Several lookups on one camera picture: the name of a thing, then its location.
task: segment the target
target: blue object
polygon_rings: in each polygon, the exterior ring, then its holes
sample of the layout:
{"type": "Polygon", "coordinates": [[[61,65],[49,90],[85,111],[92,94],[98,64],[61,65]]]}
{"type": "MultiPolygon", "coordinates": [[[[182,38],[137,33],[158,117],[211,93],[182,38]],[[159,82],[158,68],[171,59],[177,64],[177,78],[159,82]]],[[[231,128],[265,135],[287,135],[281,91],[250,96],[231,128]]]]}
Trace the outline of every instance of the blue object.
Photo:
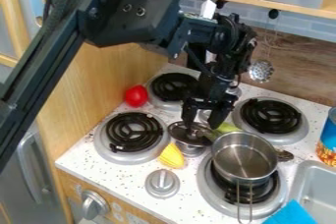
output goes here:
{"type": "Polygon", "coordinates": [[[297,201],[292,200],[263,224],[317,224],[297,201]]]}

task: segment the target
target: pot handle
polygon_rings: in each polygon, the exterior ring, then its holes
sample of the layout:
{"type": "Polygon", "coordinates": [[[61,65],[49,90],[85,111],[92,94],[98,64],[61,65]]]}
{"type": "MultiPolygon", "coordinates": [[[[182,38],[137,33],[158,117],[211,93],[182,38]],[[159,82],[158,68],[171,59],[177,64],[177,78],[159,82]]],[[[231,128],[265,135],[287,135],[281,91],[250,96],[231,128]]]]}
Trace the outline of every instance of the pot handle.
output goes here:
{"type": "MultiPolygon", "coordinates": [[[[239,198],[240,198],[240,186],[239,186],[239,181],[237,181],[237,206],[238,206],[237,219],[240,224],[244,224],[241,220],[241,208],[240,208],[239,198]]],[[[249,221],[249,224],[252,223],[252,203],[253,203],[252,183],[250,183],[250,221],[249,221]]]]}

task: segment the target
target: oven handle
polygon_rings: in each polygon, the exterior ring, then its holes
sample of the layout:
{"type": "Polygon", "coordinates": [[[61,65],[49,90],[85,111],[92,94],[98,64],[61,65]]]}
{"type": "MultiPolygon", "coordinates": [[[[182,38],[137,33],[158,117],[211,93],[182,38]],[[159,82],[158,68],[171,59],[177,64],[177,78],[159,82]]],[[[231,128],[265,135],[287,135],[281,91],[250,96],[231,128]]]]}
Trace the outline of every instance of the oven handle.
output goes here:
{"type": "Polygon", "coordinates": [[[28,191],[36,204],[42,204],[42,189],[34,176],[34,169],[28,156],[29,147],[33,144],[36,144],[36,139],[33,135],[23,138],[18,146],[17,153],[28,191]]]}

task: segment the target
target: wooden panel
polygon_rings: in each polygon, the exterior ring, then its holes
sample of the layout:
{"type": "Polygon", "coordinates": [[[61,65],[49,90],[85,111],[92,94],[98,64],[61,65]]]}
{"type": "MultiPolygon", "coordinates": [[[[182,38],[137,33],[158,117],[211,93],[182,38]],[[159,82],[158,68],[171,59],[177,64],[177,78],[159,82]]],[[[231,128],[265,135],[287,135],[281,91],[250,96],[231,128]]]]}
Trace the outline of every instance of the wooden panel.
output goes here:
{"type": "Polygon", "coordinates": [[[37,123],[69,223],[55,160],[123,101],[126,88],[143,84],[166,62],[136,44],[105,49],[85,44],[42,108],[37,123]]]}
{"type": "Polygon", "coordinates": [[[0,0],[8,31],[17,57],[21,57],[28,44],[28,32],[21,13],[19,0],[0,0]]]}
{"type": "Polygon", "coordinates": [[[244,82],[329,106],[336,106],[336,44],[256,28],[254,59],[269,59],[275,73],[267,84],[244,82]]]}
{"type": "Polygon", "coordinates": [[[72,175],[69,175],[61,170],[57,170],[58,171],[58,174],[59,174],[59,177],[61,178],[61,181],[62,181],[62,186],[63,186],[63,190],[66,194],[67,197],[69,197],[70,199],[72,199],[73,201],[75,201],[76,203],[79,203],[79,204],[82,204],[82,200],[80,198],[80,196],[78,195],[78,193],[76,192],[76,186],[77,185],[81,185],[82,186],[82,191],[84,190],[91,190],[91,191],[94,191],[96,193],[98,193],[100,196],[102,196],[108,203],[112,203],[112,202],[115,202],[117,204],[119,204],[121,206],[121,210],[120,211],[116,211],[117,213],[119,213],[124,221],[121,222],[120,220],[116,219],[114,216],[113,216],[113,213],[112,211],[110,211],[109,213],[107,213],[105,215],[106,218],[108,218],[109,220],[112,220],[113,223],[116,223],[116,224],[123,224],[123,223],[126,223],[125,220],[127,220],[127,216],[126,216],[126,212],[129,212],[133,215],[135,215],[136,217],[144,220],[144,221],[147,221],[148,223],[150,224],[163,224],[165,222],[155,218],[154,216],[148,214],[147,212],[144,212],[126,202],[124,202],[123,200],[117,198],[117,197],[114,197],[108,193],[106,193],[105,191],[89,184],[89,183],[86,183],[72,175]]]}
{"type": "Polygon", "coordinates": [[[324,0],[322,9],[305,8],[290,4],[278,3],[268,0],[226,0],[242,4],[254,5],[258,7],[278,9],[310,16],[317,16],[329,19],[336,19],[336,2],[335,0],[324,0]]]}
{"type": "Polygon", "coordinates": [[[11,220],[5,210],[4,205],[0,202],[0,224],[11,224],[11,220]]]}
{"type": "Polygon", "coordinates": [[[9,66],[9,67],[14,67],[16,66],[18,63],[18,60],[12,58],[12,57],[8,57],[6,55],[1,55],[0,54],[0,64],[9,66]]]}

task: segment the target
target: sink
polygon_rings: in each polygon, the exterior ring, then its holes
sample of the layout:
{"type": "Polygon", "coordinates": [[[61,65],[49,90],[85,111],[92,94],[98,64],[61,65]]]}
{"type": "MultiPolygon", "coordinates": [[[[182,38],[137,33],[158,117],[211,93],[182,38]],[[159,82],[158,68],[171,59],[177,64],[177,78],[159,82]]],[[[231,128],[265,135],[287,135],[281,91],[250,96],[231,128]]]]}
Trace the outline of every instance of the sink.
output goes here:
{"type": "Polygon", "coordinates": [[[298,167],[289,199],[295,199],[318,224],[336,223],[336,168],[304,161],[298,167]]]}

